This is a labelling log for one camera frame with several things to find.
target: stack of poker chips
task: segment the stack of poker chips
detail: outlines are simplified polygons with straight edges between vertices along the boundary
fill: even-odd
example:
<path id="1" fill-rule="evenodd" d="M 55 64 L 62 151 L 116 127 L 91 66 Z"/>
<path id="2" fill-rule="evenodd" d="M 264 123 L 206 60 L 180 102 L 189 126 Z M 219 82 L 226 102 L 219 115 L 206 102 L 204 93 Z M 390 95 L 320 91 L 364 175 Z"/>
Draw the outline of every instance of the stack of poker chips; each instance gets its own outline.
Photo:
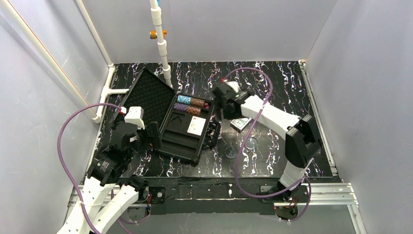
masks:
<path id="1" fill-rule="evenodd" d="M 180 103 L 175 103 L 173 106 L 173 109 L 176 111 L 182 111 L 182 112 L 187 112 L 193 115 L 200 115 L 201 114 L 201 109 L 193 106 L 187 106 L 184 104 Z"/>
<path id="2" fill-rule="evenodd" d="M 188 97 L 184 95 L 178 96 L 178 102 L 188 104 L 188 105 L 190 104 L 194 106 L 205 107 L 207 109 L 209 108 L 208 103 L 205 102 L 204 100 L 193 98 L 193 97 Z"/>

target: cable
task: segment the cable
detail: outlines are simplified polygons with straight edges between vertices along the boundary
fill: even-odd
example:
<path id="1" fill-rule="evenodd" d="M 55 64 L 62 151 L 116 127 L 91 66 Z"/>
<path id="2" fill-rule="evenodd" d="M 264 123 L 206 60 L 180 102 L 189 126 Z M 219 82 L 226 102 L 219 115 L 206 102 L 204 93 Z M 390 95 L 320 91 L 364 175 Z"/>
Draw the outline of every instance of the cable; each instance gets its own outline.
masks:
<path id="1" fill-rule="evenodd" d="M 111 191 L 111 199 L 113 199 L 113 189 L 112 189 L 112 191 Z M 117 219 L 117 221 L 119 222 L 119 221 L 122 221 L 122 222 L 124 222 L 124 223 L 127 223 L 127 224 L 135 224 L 135 222 L 133 222 L 133 221 L 127 221 L 127 220 L 125 220 L 125 219 L 122 219 L 121 217 L 119 217 L 118 219 Z"/>
<path id="2" fill-rule="evenodd" d="M 228 74 L 223 78 L 223 80 L 228 80 L 228 78 L 229 78 L 229 76 L 230 76 L 231 74 L 233 74 L 233 73 L 236 72 L 236 71 L 240 71 L 240 70 L 251 70 L 251 71 L 259 72 L 259 73 L 260 73 L 261 75 L 263 75 L 264 78 L 267 80 L 268 86 L 269 86 L 269 91 L 268 91 L 267 95 L 266 95 L 265 98 L 264 98 L 264 102 L 263 102 L 263 105 L 262 105 L 260 111 L 258 112 L 257 116 L 254 118 L 254 121 L 252 122 L 252 125 L 251 125 L 248 133 L 246 134 L 245 139 L 243 140 L 243 143 L 242 143 L 242 145 L 241 145 L 241 149 L 240 149 L 239 152 L 238 152 L 237 161 L 235 162 L 235 181 L 236 181 L 236 183 L 237 183 L 238 188 L 239 188 L 245 195 L 247 195 L 247 196 L 249 196 L 249 197 L 253 197 L 253 198 L 269 198 L 269 197 L 277 196 L 277 195 L 280 195 L 280 194 L 288 191 L 289 189 L 293 188 L 294 186 L 299 185 L 299 184 L 304 180 L 304 178 L 299 179 L 298 181 L 296 181 L 295 183 L 293 183 L 292 185 L 288 186 L 287 188 L 285 188 L 285 189 L 283 189 L 283 190 L 281 190 L 281 191 L 275 192 L 275 193 L 273 193 L 273 194 L 268 194 L 268 195 L 255 195 L 255 194 L 250 194 L 250 193 L 247 192 L 245 189 L 243 189 L 243 188 L 241 187 L 241 184 L 240 184 L 239 164 L 240 164 L 241 155 L 243 155 L 243 150 L 244 150 L 244 148 L 245 148 L 245 143 L 246 143 L 247 139 L 250 137 L 252 131 L 254 130 L 254 126 L 255 126 L 255 124 L 257 123 L 258 119 L 260 118 L 261 113 L 262 113 L 263 110 L 264 110 L 264 106 L 267 104 L 269 98 L 270 98 L 271 95 L 272 95 L 272 91 L 273 91 L 272 81 L 271 81 L 270 77 L 269 77 L 265 72 L 263 72 L 263 71 L 261 71 L 261 70 L 259 70 L 259 69 L 256 69 L 256 68 L 252 68 L 252 67 L 242 67 L 242 68 L 237 68 L 237 69 L 235 69 L 235 70 L 232 70 L 230 73 L 228 73 Z M 302 216 L 302 214 L 307 210 L 308 204 L 309 204 L 309 202 L 310 202 L 310 196 L 311 196 L 310 180 L 309 180 L 307 177 L 305 177 L 305 179 L 308 181 L 308 185 L 309 185 L 309 188 L 310 188 L 310 193 L 309 193 L 309 195 L 308 195 L 307 205 L 305 206 L 304 210 L 303 210 L 296 218 L 294 218 L 292 221 L 295 221 L 295 220 L 297 220 L 298 218 L 300 218 L 300 217 Z"/>
<path id="3" fill-rule="evenodd" d="M 75 179 L 73 178 L 72 174 L 69 172 L 69 169 L 66 166 L 66 163 L 63 160 L 63 155 L 62 155 L 62 148 L 61 148 L 61 142 L 62 142 L 62 136 L 63 136 L 63 132 L 66 128 L 66 126 L 69 124 L 69 122 L 76 117 L 78 114 L 80 114 L 81 112 L 83 112 L 84 110 L 87 110 L 89 108 L 95 107 L 95 106 L 110 106 L 110 107 L 114 107 L 118 110 L 120 110 L 120 107 L 115 105 L 115 104 L 110 104 L 110 103 L 96 103 L 96 104 L 92 104 L 86 107 L 83 107 L 82 109 L 76 111 L 75 113 L 73 113 L 63 124 L 63 126 L 60 129 L 59 132 L 59 136 L 57 137 L 57 154 L 59 155 L 59 160 L 60 163 L 62 164 L 62 167 L 67 175 L 67 177 L 70 179 L 70 181 L 72 182 L 77 195 L 79 196 L 79 200 L 81 201 L 80 206 L 82 207 L 82 212 L 83 215 L 85 216 L 86 222 L 88 223 L 89 227 L 92 229 L 92 231 L 95 234 L 101 234 L 96 227 L 93 225 L 92 221 L 90 220 L 87 212 L 86 212 L 86 208 L 85 208 L 85 204 L 83 204 L 83 196 L 82 196 L 82 192 L 80 191 L 79 186 L 77 185 Z"/>
<path id="4" fill-rule="evenodd" d="M 111 199 L 113 199 L 113 190 L 111 191 Z M 141 219 L 141 220 L 138 220 L 138 221 L 127 221 L 127 220 L 125 220 L 125 219 L 122 219 L 121 217 L 119 217 L 118 219 L 117 219 L 117 222 L 119 223 L 119 225 L 120 225 L 120 227 L 127 233 L 127 234 L 133 234 L 131 231 L 129 231 L 125 226 L 123 226 L 123 223 L 122 222 L 124 222 L 124 223 L 127 223 L 127 224 L 137 224 L 137 223 L 140 223 L 140 222 L 142 222 L 143 220 L 145 220 L 145 219 L 147 219 L 148 217 L 149 217 L 149 215 L 147 215 L 146 217 L 144 217 L 143 219 Z"/>
<path id="5" fill-rule="evenodd" d="M 310 200 L 311 200 L 311 183 L 310 183 L 310 179 L 308 179 L 308 177 L 305 176 L 304 178 L 305 178 L 305 181 L 308 183 L 307 203 L 305 204 L 304 209 L 297 215 L 297 217 L 295 217 L 295 218 L 293 218 L 293 219 L 291 219 L 291 220 L 286 220 L 286 221 L 288 221 L 288 222 L 294 222 L 294 221 L 296 221 L 297 219 L 299 219 L 299 218 L 305 213 L 305 211 L 306 211 L 307 208 L 308 208 L 308 205 L 310 204 Z"/>

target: orange valve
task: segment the orange valve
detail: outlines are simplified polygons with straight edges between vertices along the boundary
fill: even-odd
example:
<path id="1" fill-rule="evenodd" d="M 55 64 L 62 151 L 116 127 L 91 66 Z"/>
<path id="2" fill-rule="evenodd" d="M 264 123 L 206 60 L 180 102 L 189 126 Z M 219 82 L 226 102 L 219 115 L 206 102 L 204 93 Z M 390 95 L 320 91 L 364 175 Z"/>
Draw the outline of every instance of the orange valve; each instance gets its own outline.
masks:
<path id="1" fill-rule="evenodd" d="M 167 34 L 167 31 L 166 31 L 166 30 L 163 30 L 163 31 L 162 31 L 162 34 L 164 35 L 164 38 L 165 38 L 165 35 Z M 158 38 L 158 35 L 156 34 L 156 31 L 155 31 L 155 30 L 152 30 L 152 31 L 149 32 L 149 37 L 150 37 L 151 39 L 157 39 L 157 38 Z"/>

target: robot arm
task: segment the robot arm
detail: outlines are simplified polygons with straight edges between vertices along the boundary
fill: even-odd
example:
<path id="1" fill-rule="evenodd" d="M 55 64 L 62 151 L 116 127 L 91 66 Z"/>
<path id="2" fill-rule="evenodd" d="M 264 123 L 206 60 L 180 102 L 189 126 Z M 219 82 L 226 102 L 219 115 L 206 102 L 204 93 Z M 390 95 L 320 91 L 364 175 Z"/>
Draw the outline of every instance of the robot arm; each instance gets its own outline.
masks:
<path id="1" fill-rule="evenodd" d="M 118 194 L 97 214 L 93 225 L 105 234 L 123 212 L 139 198 L 139 192 L 146 189 L 148 182 L 136 175 L 131 176 Z"/>
<path id="2" fill-rule="evenodd" d="M 106 196 L 127 170 L 134 152 L 142 146 L 138 130 L 136 124 L 120 123 L 112 132 L 112 140 L 97 152 L 87 171 L 82 189 L 83 204 L 89 219 L 101 233 L 107 231 L 148 185 L 145 180 L 132 176 L 122 186 L 121 192 L 99 212 Z M 90 227 L 83 215 L 81 203 L 80 200 L 76 202 L 58 234 L 89 234 Z"/>
<path id="3" fill-rule="evenodd" d="M 256 118 L 263 108 L 257 122 L 271 128 L 285 140 L 285 156 L 288 162 L 277 184 L 278 191 L 289 187 L 304 176 L 310 162 L 322 148 L 317 123 L 312 116 L 300 118 L 269 103 L 263 107 L 262 99 L 247 91 L 240 91 L 237 82 L 234 81 L 222 82 L 212 93 L 219 110 L 219 118 Z"/>

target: poker chip case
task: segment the poker chip case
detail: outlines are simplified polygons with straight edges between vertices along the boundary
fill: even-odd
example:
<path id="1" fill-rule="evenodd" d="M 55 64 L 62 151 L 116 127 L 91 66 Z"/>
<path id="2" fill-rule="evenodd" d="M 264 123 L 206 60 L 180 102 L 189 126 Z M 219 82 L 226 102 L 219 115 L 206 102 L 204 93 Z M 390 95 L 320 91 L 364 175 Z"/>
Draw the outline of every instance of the poker chip case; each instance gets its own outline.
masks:
<path id="1" fill-rule="evenodd" d="M 182 103 L 182 100 L 191 98 L 192 102 Z M 181 106 L 184 105 L 187 105 L 187 108 L 183 110 Z M 163 156 L 180 159 L 181 162 L 197 164 L 201 151 L 215 146 L 221 129 L 219 122 L 211 118 L 214 113 L 214 103 L 211 100 L 176 94 L 146 68 L 139 72 L 120 106 L 127 109 L 131 106 L 142 107 L 145 128 L 154 121 L 159 127 L 162 143 L 160 148 L 155 150 Z M 112 126 L 116 126 L 120 121 L 124 121 L 124 116 L 115 113 Z"/>

